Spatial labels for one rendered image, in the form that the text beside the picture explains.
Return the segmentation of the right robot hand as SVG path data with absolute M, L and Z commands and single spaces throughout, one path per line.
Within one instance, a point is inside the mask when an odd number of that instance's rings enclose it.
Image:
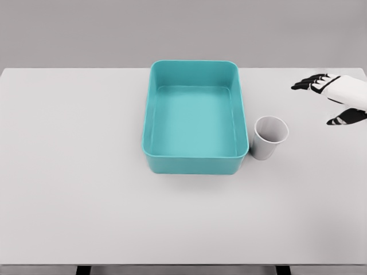
M 292 90 L 310 90 L 348 107 L 327 125 L 351 125 L 367 120 L 367 82 L 330 73 L 314 74 L 296 82 Z

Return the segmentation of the white paper cup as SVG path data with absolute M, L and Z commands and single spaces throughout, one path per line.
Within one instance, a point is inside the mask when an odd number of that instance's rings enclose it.
M 257 160 L 267 160 L 288 136 L 289 128 L 284 120 L 275 116 L 258 118 L 250 147 L 252 156 Z

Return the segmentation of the teal plastic basket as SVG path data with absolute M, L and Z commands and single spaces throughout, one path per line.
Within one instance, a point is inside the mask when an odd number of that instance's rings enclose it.
M 237 65 L 218 60 L 153 63 L 141 146 L 157 174 L 236 173 L 249 151 Z

